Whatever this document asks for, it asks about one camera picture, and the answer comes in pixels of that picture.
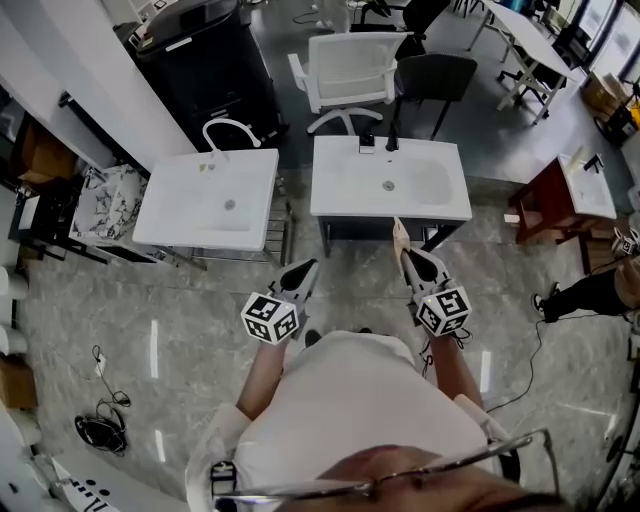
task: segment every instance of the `cube with fiducial markers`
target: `cube with fiducial markers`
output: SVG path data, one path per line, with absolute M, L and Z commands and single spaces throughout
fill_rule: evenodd
M 277 345 L 300 326 L 294 304 L 253 292 L 240 313 L 247 334 Z
M 464 326 L 472 308 L 462 286 L 427 295 L 418 305 L 418 320 L 433 334 L 449 334 Z

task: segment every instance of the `power outlet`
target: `power outlet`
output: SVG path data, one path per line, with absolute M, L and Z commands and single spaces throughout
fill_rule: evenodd
M 100 354 L 95 367 L 95 372 L 98 377 L 101 377 L 104 374 L 104 369 L 106 368 L 106 366 L 107 366 L 107 358 L 104 356 L 104 354 Z

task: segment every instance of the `white office chair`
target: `white office chair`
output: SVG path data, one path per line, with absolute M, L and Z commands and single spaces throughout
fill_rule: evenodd
M 298 55 L 289 55 L 289 64 L 298 88 L 307 93 L 311 112 L 321 109 L 369 103 L 391 103 L 395 98 L 394 55 L 406 33 L 358 32 L 316 36 L 309 39 L 309 63 L 303 69 Z M 330 119 L 341 117 L 349 135 L 355 135 L 349 116 L 368 116 L 378 121 L 382 115 L 358 107 L 335 108 L 307 128 L 315 132 Z

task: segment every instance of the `white shirt sleeve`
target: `white shirt sleeve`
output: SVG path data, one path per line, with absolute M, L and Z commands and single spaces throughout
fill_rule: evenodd
M 231 460 L 242 433 L 251 424 L 234 405 L 221 404 L 193 451 L 185 470 L 187 503 L 191 512 L 211 512 L 211 466 Z

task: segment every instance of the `large black appliance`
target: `large black appliance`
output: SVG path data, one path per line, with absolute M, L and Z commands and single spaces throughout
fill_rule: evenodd
M 149 24 L 137 64 L 199 151 L 202 125 L 214 118 L 246 124 L 265 145 L 286 129 L 271 77 L 238 0 L 181 0 Z M 225 124 L 208 131 L 220 149 L 252 147 Z

